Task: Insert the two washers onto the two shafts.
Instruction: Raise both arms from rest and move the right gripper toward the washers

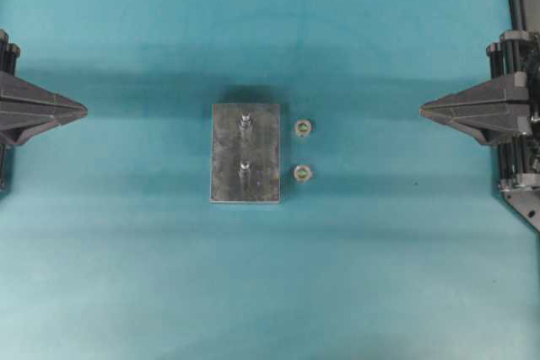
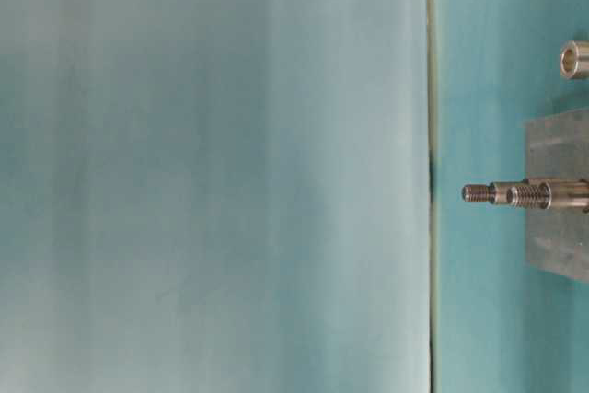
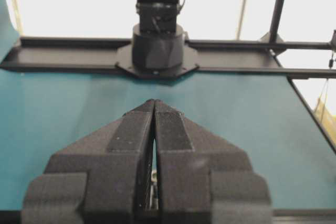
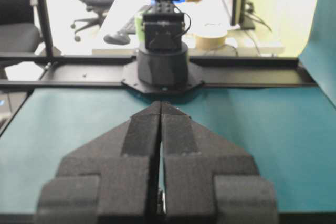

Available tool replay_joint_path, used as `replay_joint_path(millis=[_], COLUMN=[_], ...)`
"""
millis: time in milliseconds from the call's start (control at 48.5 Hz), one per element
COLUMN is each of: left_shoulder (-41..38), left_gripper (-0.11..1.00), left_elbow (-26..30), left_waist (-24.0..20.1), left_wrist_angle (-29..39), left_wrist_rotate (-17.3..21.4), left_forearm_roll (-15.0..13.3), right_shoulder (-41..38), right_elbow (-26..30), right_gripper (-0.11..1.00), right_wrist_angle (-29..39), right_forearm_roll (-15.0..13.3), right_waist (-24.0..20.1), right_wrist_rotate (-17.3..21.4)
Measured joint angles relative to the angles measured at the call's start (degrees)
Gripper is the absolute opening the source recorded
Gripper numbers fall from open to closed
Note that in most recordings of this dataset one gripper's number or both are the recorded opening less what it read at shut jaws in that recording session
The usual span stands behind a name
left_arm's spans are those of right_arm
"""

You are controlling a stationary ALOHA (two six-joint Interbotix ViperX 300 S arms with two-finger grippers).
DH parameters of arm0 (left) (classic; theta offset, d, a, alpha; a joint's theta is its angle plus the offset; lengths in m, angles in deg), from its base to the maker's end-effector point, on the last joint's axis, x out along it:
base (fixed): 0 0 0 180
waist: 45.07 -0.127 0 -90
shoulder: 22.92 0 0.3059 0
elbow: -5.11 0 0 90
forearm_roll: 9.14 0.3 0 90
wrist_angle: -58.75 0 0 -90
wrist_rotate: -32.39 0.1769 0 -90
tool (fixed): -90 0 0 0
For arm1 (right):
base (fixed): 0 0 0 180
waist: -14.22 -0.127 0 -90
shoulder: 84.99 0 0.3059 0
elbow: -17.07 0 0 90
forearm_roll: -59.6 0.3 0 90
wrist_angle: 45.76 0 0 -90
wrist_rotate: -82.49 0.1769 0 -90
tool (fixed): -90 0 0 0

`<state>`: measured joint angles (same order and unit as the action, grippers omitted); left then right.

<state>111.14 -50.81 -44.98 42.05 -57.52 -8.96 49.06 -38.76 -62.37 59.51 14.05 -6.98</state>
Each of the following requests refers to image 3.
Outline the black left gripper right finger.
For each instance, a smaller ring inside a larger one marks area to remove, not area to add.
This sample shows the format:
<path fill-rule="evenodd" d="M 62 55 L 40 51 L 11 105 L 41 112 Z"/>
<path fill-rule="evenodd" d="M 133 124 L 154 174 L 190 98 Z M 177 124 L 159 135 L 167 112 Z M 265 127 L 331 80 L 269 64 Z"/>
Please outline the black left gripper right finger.
<path fill-rule="evenodd" d="M 158 100 L 159 209 L 163 223 L 271 223 L 266 180 L 247 152 Z"/>

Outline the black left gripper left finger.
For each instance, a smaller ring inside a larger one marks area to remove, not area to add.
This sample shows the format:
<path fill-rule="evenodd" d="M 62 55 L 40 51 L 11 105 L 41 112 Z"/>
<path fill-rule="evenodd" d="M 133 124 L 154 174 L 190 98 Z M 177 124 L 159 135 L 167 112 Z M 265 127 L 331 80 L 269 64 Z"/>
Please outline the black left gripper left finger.
<path fill-rule="evenodd" d="M 153 100 L 50 157 L 28 186 L 22 223 L 134 223 L 149 203 Z"/>

